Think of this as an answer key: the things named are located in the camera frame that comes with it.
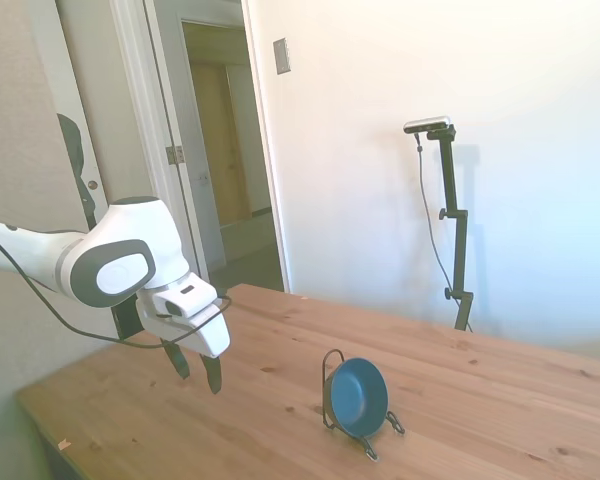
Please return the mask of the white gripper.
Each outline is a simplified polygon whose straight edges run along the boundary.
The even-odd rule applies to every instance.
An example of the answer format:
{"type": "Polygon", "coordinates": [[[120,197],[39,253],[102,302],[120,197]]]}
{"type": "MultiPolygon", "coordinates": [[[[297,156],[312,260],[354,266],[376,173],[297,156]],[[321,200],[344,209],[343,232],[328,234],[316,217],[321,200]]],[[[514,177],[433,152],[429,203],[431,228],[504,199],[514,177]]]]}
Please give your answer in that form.
{"type": "Polygon", "coordinates": [[[222,389],[220,356],[230,346],[230,335],[213,296],[194,292],[140,292],[138,308],[142,325],[156,337],[181,379],[190,376],[188,361],[180,346],[195,351],[206,371],[213,394],[222,389]]]}

